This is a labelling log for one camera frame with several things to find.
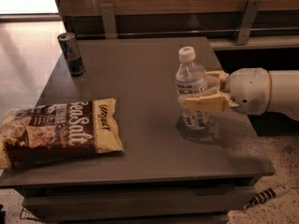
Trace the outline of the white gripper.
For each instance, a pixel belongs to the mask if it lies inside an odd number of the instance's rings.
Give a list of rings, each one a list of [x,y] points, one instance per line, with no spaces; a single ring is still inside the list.
[[[184,109],[220,113],[231,108],[240,114],[261,115],[269,105],[271,77],[262,68],[242,68],[231,75],[224,71],[208,71],[206,80],[208,84],[224,83],[225,93],[180,95],[178,102]]]

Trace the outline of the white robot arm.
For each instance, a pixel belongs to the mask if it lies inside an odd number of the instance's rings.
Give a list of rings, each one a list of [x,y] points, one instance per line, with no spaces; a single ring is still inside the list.
[[[239,114],[284,114],[299,120],[299,71],[267,71],[242,68],[232,74],[206,73],[207,90],[182,94],[178,102],[188,111],[220,113],[232,109]]]

